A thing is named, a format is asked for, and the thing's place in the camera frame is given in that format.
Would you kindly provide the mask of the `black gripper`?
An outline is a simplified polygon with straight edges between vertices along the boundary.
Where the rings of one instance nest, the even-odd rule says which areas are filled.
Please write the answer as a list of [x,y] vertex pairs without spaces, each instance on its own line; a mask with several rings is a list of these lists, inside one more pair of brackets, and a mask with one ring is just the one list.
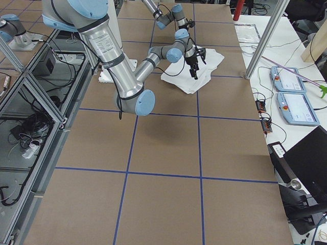
[[195,21],[192,19],[183,18],[178,21],[178,28],[179,29],[186,29],[193,28],[195,26]]
[[205,58],[206,58],[206,49],[205,48],[197,48],[192,47],[189,51],[186,53],[185,61],[187,65],[190,66],[190,75],[195,80],[198,79],[197,71],[199,70],[199,64],[198,64],[198,57],[201,58],[202,62],[206,64]]

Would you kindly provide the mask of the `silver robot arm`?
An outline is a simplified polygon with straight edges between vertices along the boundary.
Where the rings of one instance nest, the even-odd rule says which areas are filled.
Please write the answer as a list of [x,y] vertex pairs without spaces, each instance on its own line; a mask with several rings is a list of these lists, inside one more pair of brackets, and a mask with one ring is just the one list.
[[172,22],[176,23],[179,29],[189,30],[189,28],[193,28],[195,26],[194,20],[187,19],[185,17],[181,4],[174,5],[172,9],[168,9],[167,14],[163,14],[159,7],[160,5],[156,5],[154,1],[144,0],[142,2],[150,11],[156,21],[157,26],[161,30],[165,29]]
[[171,45],[155,46],[136,70],[132,70],[117,39],[109,27],[108,1],[42,1],[45,25],[84,36],[95,55],[111,75],[117,94],[115,103],[120,113],[138,116],[150,114],[155,106],[155,94],[144,88],[144,81],[161,60],[171,63],[184,58],[191,77],[197,79],[198,58],[206,58],[206,50],[198,48],[188,32],[194,21],[188,21],[180,4],[163,15],[154,1],[144,1],[160,29],[177,22],[175,41]]

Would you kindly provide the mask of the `third grey robot base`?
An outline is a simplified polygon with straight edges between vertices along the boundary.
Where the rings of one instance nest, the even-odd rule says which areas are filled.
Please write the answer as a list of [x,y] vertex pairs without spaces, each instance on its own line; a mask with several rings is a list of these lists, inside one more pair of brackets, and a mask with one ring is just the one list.
[[1,37],[14,51],[32,51],[32,38],[15,14],[1,16]]

